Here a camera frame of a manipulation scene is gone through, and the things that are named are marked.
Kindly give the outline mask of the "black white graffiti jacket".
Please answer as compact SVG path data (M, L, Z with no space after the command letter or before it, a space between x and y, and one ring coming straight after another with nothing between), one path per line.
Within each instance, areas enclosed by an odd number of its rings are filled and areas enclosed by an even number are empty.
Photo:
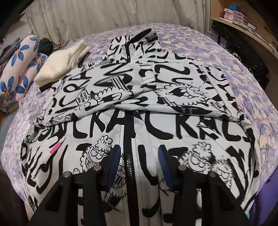
M21 146L32 216L64 172L87 172L116 144L114 184L101 193L106 225L173 225L161 145L194 172L214 171L246 216L254 202L258 141L224 72L162 50L152 29L112 39L100 61L51 85Z

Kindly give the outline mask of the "black clothes under desk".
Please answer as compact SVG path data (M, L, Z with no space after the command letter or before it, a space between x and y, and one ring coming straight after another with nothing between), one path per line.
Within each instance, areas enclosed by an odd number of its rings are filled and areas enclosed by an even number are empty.
M269 69L254 50L241 38L218 35L217 43L238 59L254 76L263 90L269 84Z

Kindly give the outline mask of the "grey clothes pile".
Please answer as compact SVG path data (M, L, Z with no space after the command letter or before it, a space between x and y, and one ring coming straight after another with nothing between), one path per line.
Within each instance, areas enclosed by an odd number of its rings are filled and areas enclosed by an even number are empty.
M4 53L1 54L0 64L7 62L14 52L19 48L21 39L18 37L11 45L5 48Z

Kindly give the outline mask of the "purple cloth with print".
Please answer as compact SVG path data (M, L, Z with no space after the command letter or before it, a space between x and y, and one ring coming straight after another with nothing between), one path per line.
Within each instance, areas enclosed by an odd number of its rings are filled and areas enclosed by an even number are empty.
M252 225L278 226L277 220L277 168L265 182L250 210Z

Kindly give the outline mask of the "purple floral bed sheet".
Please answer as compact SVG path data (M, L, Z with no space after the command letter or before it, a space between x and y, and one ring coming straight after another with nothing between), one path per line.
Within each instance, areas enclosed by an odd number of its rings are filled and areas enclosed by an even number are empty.
M118 28L85 36L90 47L88 61L100 59L113 38L134 36L147 28L157 32L164 50L196 59L224 72L239 108L258 135L261 155L260 186L263 186L277 168L277 109L243 64L211 38L191 28L170 23ZM17 193L21 193L21 142L47 95L47 92L40 92L36 84L32 85L26 96L20 100L18 109L10 113L1 124L1 166Z

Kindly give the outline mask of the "folded cream garment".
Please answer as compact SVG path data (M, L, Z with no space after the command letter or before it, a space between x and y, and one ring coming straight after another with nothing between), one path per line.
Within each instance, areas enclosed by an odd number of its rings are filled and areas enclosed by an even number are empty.
M42 87L58 81L67 72L75 68L89 50L90 47L85 40L81 39L70 48L53 52L37 73L34 82Z

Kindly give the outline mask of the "pink blue flower pillow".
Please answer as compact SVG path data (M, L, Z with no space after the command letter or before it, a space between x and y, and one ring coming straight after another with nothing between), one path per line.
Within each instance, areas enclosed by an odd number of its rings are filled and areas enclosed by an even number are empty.
M1 106L22 99L34 83L48 56L38 52L35 35L26 36L5 65L1 75Z

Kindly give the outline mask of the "black cloth bundle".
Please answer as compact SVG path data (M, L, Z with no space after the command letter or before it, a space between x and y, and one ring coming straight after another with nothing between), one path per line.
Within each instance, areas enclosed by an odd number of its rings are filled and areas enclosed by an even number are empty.
M38 53L45 54L46 56L50 56L53 52L54 44L47 38L43 38L39 42Z

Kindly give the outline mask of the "beige curtain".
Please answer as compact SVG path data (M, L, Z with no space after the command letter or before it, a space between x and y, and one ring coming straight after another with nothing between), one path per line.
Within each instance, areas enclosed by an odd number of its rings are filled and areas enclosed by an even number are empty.
M32 32L55 44L147 23L172 23L205 33L210 1L34 1L25 11Z

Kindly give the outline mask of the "wooden desk shelf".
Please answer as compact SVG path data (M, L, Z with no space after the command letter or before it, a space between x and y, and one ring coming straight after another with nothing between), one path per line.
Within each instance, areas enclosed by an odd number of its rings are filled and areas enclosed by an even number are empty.
M255 31L238 22L233 23L220 18L220 12L225 8L229 9L229 4L237 5L239 12L243 13L249 19L249 22L257 27L257 30ZM239 31L239 34L254 48L254 51L263 61L271 60L277 63L277 39L263 18L247 1L211 1L210 18L213 22L223 23Z

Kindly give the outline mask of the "pink storage boxes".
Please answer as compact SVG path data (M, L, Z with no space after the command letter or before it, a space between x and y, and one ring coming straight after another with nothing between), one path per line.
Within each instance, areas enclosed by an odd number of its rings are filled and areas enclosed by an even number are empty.
M257 27L250 23L249 19L243 13L236 10L225 8L220 12L220 18L232 21L233 23L238 22L247 25L255 31L257 30Z

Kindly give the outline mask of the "blue box on shelf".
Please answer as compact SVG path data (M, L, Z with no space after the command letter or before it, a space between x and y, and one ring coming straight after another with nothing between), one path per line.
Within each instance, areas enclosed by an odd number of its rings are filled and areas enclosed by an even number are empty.
M238 6L235 5L235 4L229 4L229 9L230 9L230 10L233 10L233 11L239 11Z

